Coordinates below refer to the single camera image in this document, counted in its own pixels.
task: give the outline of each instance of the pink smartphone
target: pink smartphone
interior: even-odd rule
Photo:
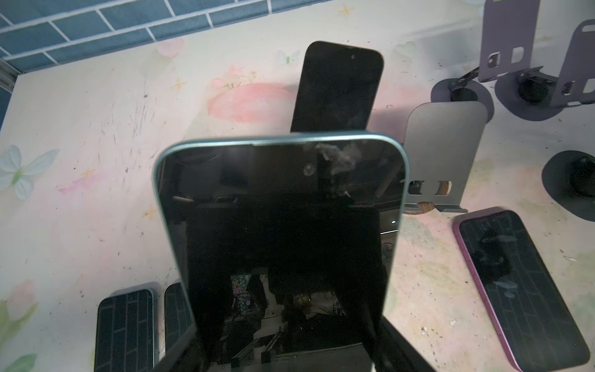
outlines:
[[[463,257],[511,364],[545,372],[590,353],[518,214],[490,208],[455,218]]]

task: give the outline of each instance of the pink phone frame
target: pink phone frame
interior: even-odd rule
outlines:
[[[494,328],[496,329],[496,334],[498,335],[498,338],[500,339],[500,343],[502,344],[502,347],[504,348],[504,353],[506,354],[506,357],[508,358],[508,361],[510,362],[510,364],[512,364],[512,366],[516,370],[522,372],[522,369],[519,367],[518,363],[516,362],[515,356],[512,353],[511,346],[508,344],[508,340],[506,340],[506,336],[504,335],[504,331],[502,330],[500,321],[498,320],[498,317],[496,316],[496,312],[494,311],[494,308],[491,305],[490,298],[487,296],[487,292],[484,289],[483,284],[481,283],[480,275],[477,272],[475,265],[473,264],[471,255],[469,254],[469,251],[467,250],[467,247],[465,246],[465,242],[463,241],[463,237],[461,236],[461,231],[459,230],[461,222],[463,222],[463,221],[473,220],[475,218],[480,218],[480,217],[486,217],[486,216],[489,216],[492,214],[505,212],[505,211],[507,211],[507,210],[500,208],[500,207],[494,207],[494,208],[488,208],[486,210],[481,210],[481,211],[477,211],[477,212],[460,215],[455,218],[455,223],[452,228],[453,228],[453,232],[455,233],[456,241],[459,244],[459,248],[461,249],[461,253],[463,253],[463,258],[465,259],[465,262],[467,263],[467,267],[469,268],[469,271],[471,272],[471,276],[473,277],[473,281],[475,282],[475,286],[477,287],[477,292],[479,292],[479,294],[481,296],[481,300],[483,301],[484,306],[486,307],[487,313],[491,318],[491,322],[494,325]]]

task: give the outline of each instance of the blue tile wall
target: blue tile wall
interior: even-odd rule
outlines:
[[[12,23],[21,23],[108,1],[111,0],[2,0],[0,13]]]
[[[205,30],[210,27],[206,15],[186,18],[180,21],[173,21],[159,26],[151,27],[151,32],[157,40],[168,39],[169,37],[185,35],[187,33]]]
[[[181,15],[219,7],[220,5],[231,4],[233,1],[234,0],[170,0],[170,5],[174,14]]]
[[[41,67],[53,66],[54,62],[43,53],[28,55],[10,61],[10,64],[18,71],[37,70]]]
[[[253,4],[241,5],[239,7],[213,12],[211,13],[211,21],[213,22],[213,26],[217,27],[243,20],[249,20],[266,14],[268,14],[268,4],[265,0],[261,2],[255,2]]]
[[[29,72],[323,1],[0,0],[0,58]]]
[[[153,40],[145,29],[121,33],[119,35],[103,37],[85,43],[65,46],[49,51],[48,54],[56,62],[69,62],[94,55],[119,51],[131,46],[143,45]]]
[[[8,102],[10,101],[11,94],[4,89],[0,89],[0,129],[2,129],[2,122],[8,109]]]
[[[271,0],[271,9],[273,12],[282,12],[285,10],[303,7],[305,5],[315,4],[320,0]]]
[[[101,13],[116,30],[171,17],[163,0],[137,0],[104,9]]]
[[[76,14],[71,17],[55,20],[54,24],[64,32],[70,40],[98,35],[109,32],[108,25],[101,19],[97,12],[91,11]]]
[[[0,33],[0,46],[10,54],[63,42],[65,42],[65,39],[47,22]]]

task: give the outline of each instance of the desk surface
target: desk surface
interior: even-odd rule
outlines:
[[[163,353],[161,294],[179,274],[152,194],[156,155],[182,139],[289,132],[302,57],[315,40],[383,54],[370,128],[402,140],[406,118],[430,100],[435,82],[478,65],[481,3],[329,1],[20,76],[0,151],[17,146],[23,165],[59,153],[33,176],[25,201],[12,186],[0,191],[0,298],[8,308],[0,308],[0,370],[36,354],[34,371],[91,371],[98,304],[139,285],[160,294]],[[543,0],[532,65],[557,75],[573,30],[588,18],[591,0]],[[280,63],[280,53],[295,51],[297,61]],[[595,107],[534,123],[494,103],[462,206],[521,216],[593,349],[594,225],[553,202],[540,174],[560,151],[595,152]],[[437,370],[512,371],[452,217],[403,217],[385,314]],[[12,337],[3,333],[7,317],[27,312]]]

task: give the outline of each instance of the upright phone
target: upright phone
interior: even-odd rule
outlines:
[[[375,361],[432,371],[382,318],[391,266],[378,201],[402,204],[406,167],[398,143],[367,132],[166,150],[155,191],[200,346],[181,359],[211,370],[369,372]]]
[[[308,47],[292,132],[363,130],[384,68],[371,49],[316,41]]]
[[[546,372],[585,364],[581,332],[518,214],[461,216],[454,232],[511,364]]]

